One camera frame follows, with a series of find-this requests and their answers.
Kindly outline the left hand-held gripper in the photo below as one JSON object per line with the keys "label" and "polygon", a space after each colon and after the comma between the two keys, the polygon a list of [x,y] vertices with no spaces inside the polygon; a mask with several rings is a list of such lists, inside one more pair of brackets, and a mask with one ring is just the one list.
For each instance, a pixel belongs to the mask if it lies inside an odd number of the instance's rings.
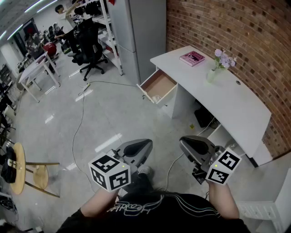
{"label": "left hand-held gripper", "polygon": [[125,142],[115,150],[99,153],[88,163],[93,181],[108,192],[130,185],[152,148],[151,139],[137,139]]}

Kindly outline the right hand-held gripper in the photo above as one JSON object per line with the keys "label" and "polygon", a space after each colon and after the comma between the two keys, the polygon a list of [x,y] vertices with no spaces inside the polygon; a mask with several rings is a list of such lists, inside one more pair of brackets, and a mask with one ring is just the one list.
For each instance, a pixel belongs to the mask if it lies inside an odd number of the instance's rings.
{"label": "right hand-held gripper", "polygon": [[241,157],[233,150],[215,146],[204,137],[183,136],[179,140],[179,146],[191,162],[191,174],[199,184],[207,180],[226,185],[241,162]]}

